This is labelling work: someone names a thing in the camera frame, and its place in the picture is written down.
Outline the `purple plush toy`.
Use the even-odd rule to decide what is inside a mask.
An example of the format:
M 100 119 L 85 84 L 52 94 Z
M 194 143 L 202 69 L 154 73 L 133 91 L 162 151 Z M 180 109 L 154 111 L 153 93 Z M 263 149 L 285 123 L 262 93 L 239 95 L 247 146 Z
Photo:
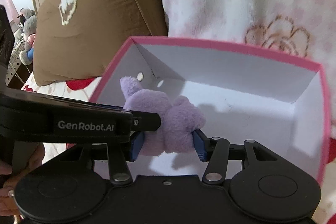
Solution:
M 192 132 L 201 129 L 206 123 L 198 107 L 185 96 L 171 101 L 164 92 L 144 89 L 134 77 L 121 78 L 120 86 L 125 97 L 124 109 L 157 113 L 161 118 L 161 126 L 155 133 L 145 133 L 141 155 L 192 152 Z

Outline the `pink cardboard box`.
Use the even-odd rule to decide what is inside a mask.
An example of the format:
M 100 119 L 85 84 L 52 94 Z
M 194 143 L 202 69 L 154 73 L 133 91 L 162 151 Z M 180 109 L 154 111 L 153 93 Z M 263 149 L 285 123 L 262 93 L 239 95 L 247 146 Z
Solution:
M 331 118 L 321 64 L 245 44 L 137 36 L 118 51 L 90 101 L 122 106 L 124 76 L 171 99 L 187 97 L 205 115 L 207 136 L 256 140 L 322 182 Z

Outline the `grey plush toy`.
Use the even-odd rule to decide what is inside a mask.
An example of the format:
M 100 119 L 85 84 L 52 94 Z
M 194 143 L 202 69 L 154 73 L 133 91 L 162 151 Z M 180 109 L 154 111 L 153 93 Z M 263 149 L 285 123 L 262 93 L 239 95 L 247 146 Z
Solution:
M 34 42 L 37 32 L 37 16 L 34 10 L 22 8 L 18 16 L 23 27 L 23 39 L 25 41 L 24 50 L 20 52 L 19 58 L 24 65 L 33 62 Z

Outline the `brown pillow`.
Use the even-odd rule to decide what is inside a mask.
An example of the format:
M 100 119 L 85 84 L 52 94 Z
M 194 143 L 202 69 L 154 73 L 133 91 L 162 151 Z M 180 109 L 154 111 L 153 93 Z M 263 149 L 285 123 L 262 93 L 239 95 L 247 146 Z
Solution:
M 131 36 L 165 36 L 162 0 L 44 0 L 34 43 L 35 81 L 45 86 L 104 73 Z

